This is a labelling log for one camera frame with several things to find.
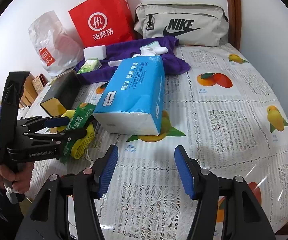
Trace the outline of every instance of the blue tissue package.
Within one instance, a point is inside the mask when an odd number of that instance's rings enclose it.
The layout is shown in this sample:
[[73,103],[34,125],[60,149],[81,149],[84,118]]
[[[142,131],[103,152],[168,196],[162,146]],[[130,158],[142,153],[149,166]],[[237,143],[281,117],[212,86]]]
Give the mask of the blue tissue package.
[[164,83],[161,56],[124,59],[93,115],[109,133],[159,135]]

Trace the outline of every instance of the white sponge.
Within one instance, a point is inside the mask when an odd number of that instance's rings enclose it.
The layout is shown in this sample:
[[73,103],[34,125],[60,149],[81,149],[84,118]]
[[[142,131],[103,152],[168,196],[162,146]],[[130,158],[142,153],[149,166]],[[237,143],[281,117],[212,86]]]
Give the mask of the white sponge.
[[88,59],[106,59],[106,47],[105,45],[88,47],[84,49],[84,58]]

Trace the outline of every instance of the screw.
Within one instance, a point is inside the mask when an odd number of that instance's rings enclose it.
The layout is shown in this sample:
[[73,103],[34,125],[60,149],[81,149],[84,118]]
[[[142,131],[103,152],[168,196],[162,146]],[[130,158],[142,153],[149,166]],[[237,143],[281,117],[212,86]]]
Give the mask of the screw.
[[57,175],[56,174],[52,174],[50,177],[49,177],[49,180],[50,181],[54,181],[57,179]]
[[200,170],[200,173],[203,174],[203,175],[208,175],[208,174],[209,174],[209,170],[207,170],[207,169],[201,169],[201,170]]
[[91,174],[92,172],[93,172],[93,170],[92,170],[91,168],[86,168],[86,169],[83,171],[83,173],[84,173],[85,175]]
[[242,178],[241,176],[236,176],[236,177],[235,177],[235,180],[236,180],[237,182],[243,182],[243,178]]

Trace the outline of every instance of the bedspread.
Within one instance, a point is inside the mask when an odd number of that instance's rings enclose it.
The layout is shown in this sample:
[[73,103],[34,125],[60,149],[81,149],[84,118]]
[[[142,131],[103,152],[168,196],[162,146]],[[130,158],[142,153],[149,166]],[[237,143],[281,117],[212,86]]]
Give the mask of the bedspread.
[[[258,71],[230,44],[174,50],[191,70],[166,76],[164,123],[168,132],[137,137],[99,128],[87,156],[66,165],[37,162],[28,197],[34,198],[53,173],[78,173],[116,144],[119,159],[103,199],[96,201],[106,239],[186,239],[197,201],[185,194],[174,161],[183,145],[190,158],[217,176],[243,176],[276,232],[288,221],[288,119]],[[79,102],[96,104],[105,82],[86,85]],[[47,114],[39,107],[27,117]],[[219,198],[214,239],[221,238],[224,201]],[[72,200],[70,230],[76,236]]]

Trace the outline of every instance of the wooden headboard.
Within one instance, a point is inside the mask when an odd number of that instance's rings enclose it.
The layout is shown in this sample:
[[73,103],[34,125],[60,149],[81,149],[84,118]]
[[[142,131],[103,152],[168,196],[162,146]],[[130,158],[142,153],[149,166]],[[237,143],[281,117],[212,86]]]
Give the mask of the wooden headboard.
[[242,30],[242,8],[240,0],[227,0],[229,34],[228,42],[236,49],[240,48],[240,37]]

